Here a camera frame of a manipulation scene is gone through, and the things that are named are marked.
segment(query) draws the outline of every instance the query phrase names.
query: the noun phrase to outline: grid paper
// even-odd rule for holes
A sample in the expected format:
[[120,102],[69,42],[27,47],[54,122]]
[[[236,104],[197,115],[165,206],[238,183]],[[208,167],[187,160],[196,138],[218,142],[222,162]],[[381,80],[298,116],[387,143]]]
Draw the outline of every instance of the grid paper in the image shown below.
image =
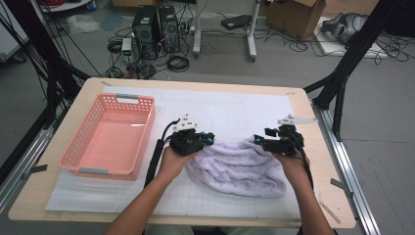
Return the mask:
[[[288,97],[108,86],[104,92],[153,96],[156,120],[136,181],[78,177],[63,170],[46,206],[47,211],[122,212],[142,190],[157,139],[173,120],[189,114],[197,131],[212,132],[228,143],[240,142],[292,113]],[[164,192],[154,214],[300,219],[291,185],[282,199],[223,194],[200,186],[184,168]]]

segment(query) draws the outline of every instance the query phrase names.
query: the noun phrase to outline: plastic basket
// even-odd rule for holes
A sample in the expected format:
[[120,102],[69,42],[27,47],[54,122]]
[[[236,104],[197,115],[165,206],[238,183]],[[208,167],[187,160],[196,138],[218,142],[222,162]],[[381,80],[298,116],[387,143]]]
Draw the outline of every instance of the plastic basket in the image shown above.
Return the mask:
[[136,180],[155,118],[153,97],[98,95],[59,167],[80,176]]

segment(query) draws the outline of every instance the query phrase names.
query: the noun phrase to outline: human hand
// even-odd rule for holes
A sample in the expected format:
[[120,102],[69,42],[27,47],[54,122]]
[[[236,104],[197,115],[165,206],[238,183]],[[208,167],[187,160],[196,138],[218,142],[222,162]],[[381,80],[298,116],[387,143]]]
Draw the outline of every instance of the human hand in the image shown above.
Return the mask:
[[[304,184],[310,185],[307,173],[304,168],[304,162],[300,158],[299,153],[296,153],[292,156],[285,156],[277,153],[273,153],[272,155],[283,166],[284,173],[293,187],[303,186]],[[310,164],[309,158],[307,156],[304,156],[304,158],[308,164]]]
[[171,147],[165,147],[161,156],[161,165],[158,176],[162,176],[165,179],[172,181],[180,174],[184,164],[195,158],[196,155],[197,153],[181,156],[176,154]]

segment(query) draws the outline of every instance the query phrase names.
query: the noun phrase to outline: concrete floor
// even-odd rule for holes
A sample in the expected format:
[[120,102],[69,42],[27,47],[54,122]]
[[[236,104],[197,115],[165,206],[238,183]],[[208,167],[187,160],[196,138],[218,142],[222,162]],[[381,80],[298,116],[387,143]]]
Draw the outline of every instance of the concrete floor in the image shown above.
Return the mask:
[[[82,9],[66,14],[85,14]],[[100,73],[109,67],[108,38],[132,23],[131,14],[99,9],[88,13],[99,23],[112,19],[110,29],[72,36],[78,47]],[[220,16],[205,24],[220,27]],[[258,27],[264,28],[263,19]],[[73,44],[63,37],[75,66],[86,73],[97,73],[83,59]],[[248,58],[248,47],[243,37],[220,33],[204,35],[202,55],[195,59],[189,53],[190,68],[183,73],[168,73],[169,80],[252,84],[266,86],[305,87],[330,74],[340,57],[317,57],[307,44],[304,52],[295,52],[280,36],[255,41],[257,59]],[[414,44],[405,49],[415,55]],[[381,233],[410,234],[415,230],[415,137],[412,134],[415,113],[415,60],[399,62],[383,60],[376,65],[373,59],[364,59],[351,75],[346,88],[342,122],[342,137],[354,170],[359,178],[370,209]],[[0,164],[13,151],[31,124],[46,106],[32,65],[8,62],[0,64]],[[153,79],[167,80],[159,72]],[[309,98],[318,91],[309,94]],[[7,213],[11,204],[0,214],[2,234],[73,234],[103,233],[106,223],[86,222],[28,222],[12,221]],[[281,234],[296,234],[293,229],[282,229]],[[339,234],[363,234],[357,225]]]

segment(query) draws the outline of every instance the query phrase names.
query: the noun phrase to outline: lavender towel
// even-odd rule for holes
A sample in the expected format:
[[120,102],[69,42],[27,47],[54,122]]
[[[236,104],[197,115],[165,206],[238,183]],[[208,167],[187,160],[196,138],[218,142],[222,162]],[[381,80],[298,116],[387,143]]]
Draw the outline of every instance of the lavender towel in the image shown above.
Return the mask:
[[236,144],[215,140],[186,163],[186,169],[196,183],[222,193],[282,198],[286,183],[276,169],[279,165],[271,153],[254,144],[252,136]]

